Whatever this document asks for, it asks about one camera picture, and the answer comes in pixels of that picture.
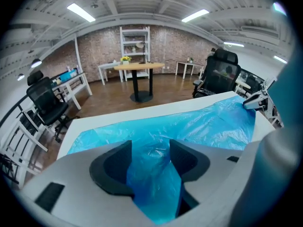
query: ceiling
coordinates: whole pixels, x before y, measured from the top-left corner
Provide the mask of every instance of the ceiling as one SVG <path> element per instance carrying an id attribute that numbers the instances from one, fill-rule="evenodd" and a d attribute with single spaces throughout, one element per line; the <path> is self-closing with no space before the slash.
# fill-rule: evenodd
<path id="1" fill-rule="evenodd" d="M 26 0 L 0 45 L 0 79 L 28 71 L 34 58 L 91 31 L 126 24 L 154 24 L 182 29 L 217 45 L 224 41 L 288 59 L 295 36 L 286 16 L 272 9 L 275 0 Z M 89 12 L 89 23 L 67 9 L 72 3 Z M 183 23 L 201 9 L 210 13 Z"/>

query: white desk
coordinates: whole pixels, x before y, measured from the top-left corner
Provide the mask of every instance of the white desk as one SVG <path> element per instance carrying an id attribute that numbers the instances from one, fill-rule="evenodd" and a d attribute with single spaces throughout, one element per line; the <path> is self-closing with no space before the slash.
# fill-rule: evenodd
<path id="1" fill-rule="evenodd" d="M 71 125 L 66 132 L 57 159 L 67 155 L 73 142 L 83 131 L 122 121 L 152 118 L 174 113 L 177 114 L 198 110 L 233 96 L 238 95 L 235 92 L 231 91 L 226 93 L 215 94 L 212 96 L 189 99 L 176 103 L 134 109 L 130 111 L 111 113 L 88 118 L 75 119 L 71 122 Z M 273 130 L 275 130 L 275 128 L 270 124 L 270 122 L 260 112 L 256 112 L 255 128 L 252 136 L 252 141 L 261 140 L 265 135 L 267 135 Z"/>
<path id="2" fill-rule="evenodd" d="M 191 73 L 190 73 L 191 76 L 193 75 L 193 71 L 194 71 L 194 67 L 195 67 L 195 66 L 201 67 L 199 79 L 201 78 L 201 76 L 202 76 L 202 69 L 205 68 L 205 66 L 199 65 L 199 64 L 194 64 L 194 63 L 189 63 L 189 62 L 177 61 L 177 65 L 176 65 L 176 74 L 177 74 L 177 72 L 178 72 L 178 64 L 179 64 L 179 63 L 185 65 L 185 66 L 184 66 L 184 71 L 183 71 L 183 79 L 185 78 L 186 68 L 187 68 L 188 65 L 193 66 L 193 68 L 192 68 L 192 70 L 191 70 Z"/>
<path id="3" fill-rule="evenodd" d="M 77 80 L 79 77 L 82 77 L 83 84 L 77 86 L 76 88 L 74 88 L 74 89 L 72 90 L 72 89 L 71 89 L 71 83 L 72 83 L 73 81 Z M 72 100 L 74 101 L 76 107 L 77 107 L 79 110 L 81 109 L 81 106 L 80 106 L 80 104 L 78 103 L 78 101 L 77 101 L 75 95 L 76 95 L 79 91 L 81 91 L 84 87 L 86 87 L 86 89 L 87 89 L 87 91 L 88 91 L 88 93 L 89 93 L 90 96 L 93 95 L 92 92 L 91 92 L 91 90 L 90 90 L 89 83 L 88 83 L 88 81 L 87 81 L 87 79 L 86 79 L 86 76 L 85 76 L 85 73 L 84 73 L 84 72 L 78 74 L 77 76 L 75 76 L 75 77 L 73 77 L 73 78 L 71 78 L 71 79 L 69 79 L 69 80 L 67 80 L 67 81 L 65 81 L 65 82 L 62 82 L 61 84 L 59 84 L 59 85 L 57 85 L 57 86 L 55 86 L 55 87 L 53 88 L 53 91 L 57 90 L 57 89 L 60 88 L 60 87 L 66 87 L 66 88 L 67 88 L 69 94 L 68 94 L 68 95 L 65 95 L 65 96 L 66 96 L 66 100 L 68 101 L 69 99 L 72 99 Z"/>
<path id="4" fill-rule="evenodd" d="M 98 66 L 99 73 L 100 73 L 100 79 L 101 79 L 103 85 L 105 85 L 105 82 L 104 82 L 102 71 L 104 72 L 105 80 L 108 81 L 106 69 L 114 68 L 115 66 L 118 66 L 118 65 L 120 65 L 120 62 L 107 63 L 107 64 L 102 64 L 102 65 Z M 123 73 L 121 70 L 119 71 L 119 75 L 120 75 L 121 82 L 123 82 Z"/>

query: chair armrest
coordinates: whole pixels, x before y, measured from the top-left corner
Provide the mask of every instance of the chair armrest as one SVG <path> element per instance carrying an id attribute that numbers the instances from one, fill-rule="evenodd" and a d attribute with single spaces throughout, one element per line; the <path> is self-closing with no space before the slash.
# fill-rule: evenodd
<path id="1" fill-rule="evenodd" d="M 195 81 L 193 82 L 193 85 L 194 85 L 195 87 L 198 87 L 199 85 L 201 85 L 202 82 L 203 82 L 202 80 L 195 80 Z"/>

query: brick wall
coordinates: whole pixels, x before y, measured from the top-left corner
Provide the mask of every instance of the brick wall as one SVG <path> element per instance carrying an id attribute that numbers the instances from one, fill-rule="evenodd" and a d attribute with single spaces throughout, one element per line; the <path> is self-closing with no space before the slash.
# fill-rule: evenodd
<path id="1" fill-rule="evenodd" d="M 39 68 L 39 70 L 43 72 L 44 76 L 51 78 L 67 71 L 67 66 L 69 66 L 71 69 L 77 66 L 74 41 L 66 43 L 47 56 L 43 60 L 42 66 Z"/>
<path id="2" fill-rule="evenodd" d="M 123 29 L 143 28 L 145 25 L 123 26 Z M 165 63 L 165 69 L 154 69 L 154 73 L 175 73 L 176 61 L 186 61 L 194 58 L 194 63 L 205 65 L 205 59 L 211 48 L 217 48 L 212 42 L 197 35 L 164 26 L 150 26 L 151 28 L 151 61 Z M 97 66 L 120 60 L 120 29 L 112 27 L 91 32 L 78 38 L 80 60 L 89 82 L 100 80 Z M 74 43 L 69 42 L 60 47 L 43 61 L 42 72 L 47 76 L 54 76 L 77 65 Z M 178 67 L 178 73 L 183 73 L 184 66 Z M 118 77 L 119 73 L 110 70 L 108 77 Z"/>

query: blue plastic bag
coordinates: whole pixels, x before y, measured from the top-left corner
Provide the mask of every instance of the blue plastic bag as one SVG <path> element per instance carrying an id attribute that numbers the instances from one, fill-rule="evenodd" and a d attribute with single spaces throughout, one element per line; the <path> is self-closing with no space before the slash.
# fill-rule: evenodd
<path id="1" fill-rule="evenodd" d="M 132 140 L 127 184 L 135 204 L 156 224 L 176 217 L 181 179 L 169 158 L 169 140 L 243 150 L 251 141 L 255 111 L 235 96 L 201 110 L 119 122 L 82 132 L 68 154 Z"/>

